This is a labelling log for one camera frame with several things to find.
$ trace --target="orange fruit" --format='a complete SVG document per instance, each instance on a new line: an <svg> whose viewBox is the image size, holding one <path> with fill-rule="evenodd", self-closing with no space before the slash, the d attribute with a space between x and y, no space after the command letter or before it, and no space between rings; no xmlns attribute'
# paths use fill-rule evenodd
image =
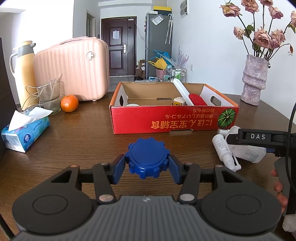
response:
<svg viewBox="0 0 296 241"><path fill-rule="evenodd" d="M65 96L61 101L61 108L65 112L72 112L78 107L78 99L75 95Z"/></svg>

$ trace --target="wooden table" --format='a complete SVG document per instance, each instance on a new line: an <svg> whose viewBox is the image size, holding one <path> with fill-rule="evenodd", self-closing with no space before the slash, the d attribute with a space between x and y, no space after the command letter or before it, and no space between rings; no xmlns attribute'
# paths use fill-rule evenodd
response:
<svg viewBox="0 0 296 241"><path fill-rule="evenodd" d="M18 230L12 217L12 204L18 196L69 165L78 164L84 169L96 163L112 162L140 137L164 141L166 148L183 163L198 163L202 168L213 168L221 163L211 141L216 131L114 135L109 112L112 94L107 93L96 102L80 102L78 109L72 113L50 117L50 127L27 153L6 151L0 161L0 212L14 233ZM288 119L266 103L261 101L255 107L240 101L240 96L228 96L241 106L236 125L251 129L287 130ZM273 184L276 179L270 171L276 159L274 155L267 154L258 164L241 160L239 174L275 194ZM173 195L176 198L180 188L174 184L169 172L161 173L157 179L141 180L137 175L130 174L128 167L119 184L113 186L117 197L127 194ZM95 198L93 184L83 184L83 191ZM210 184L201 184L199 198L210 191ZM277 233L285 235L285 240L291 238L281 231L280 226ZM6 240L2 232L0 240Z"/></svg>

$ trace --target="blue plastic gear-shaped lid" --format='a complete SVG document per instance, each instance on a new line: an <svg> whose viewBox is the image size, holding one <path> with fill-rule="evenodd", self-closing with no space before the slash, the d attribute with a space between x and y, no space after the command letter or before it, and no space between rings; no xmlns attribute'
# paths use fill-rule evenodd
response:
<svg viewBox="0 0 296 241"><path fill-rule="evenodd" d="M154 138L138 139L136 143L128 146L126 161L130 173L136 173L141 179L146 177L159 177L160 172L168 168L168 156L170 151L165 148L163 142Z"/></svg>

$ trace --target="textured ceramic vase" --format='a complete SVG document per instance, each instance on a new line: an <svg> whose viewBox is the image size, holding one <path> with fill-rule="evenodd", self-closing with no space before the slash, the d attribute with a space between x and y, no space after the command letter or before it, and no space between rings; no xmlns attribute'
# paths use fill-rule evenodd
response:
<svg viewBox="0 0 296 241"><path fill-rule="evenodd" d="M266 88L268 61L263 58L247 55L246 67L244 68L244 90L241 100L251 105L259 105L261 90Z"/></svg>

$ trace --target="tissue pack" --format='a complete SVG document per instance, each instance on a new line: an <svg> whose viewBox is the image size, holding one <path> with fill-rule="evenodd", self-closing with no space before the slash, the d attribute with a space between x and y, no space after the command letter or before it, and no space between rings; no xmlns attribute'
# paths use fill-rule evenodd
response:
<svg viewBox="0 0 296 241"><path fill-rule="evenodd" d="M26 152L48 126L49 119L46 116L13 131L8 131L9 125L7 125L2 130L1 136L7 148Z"/></svg>

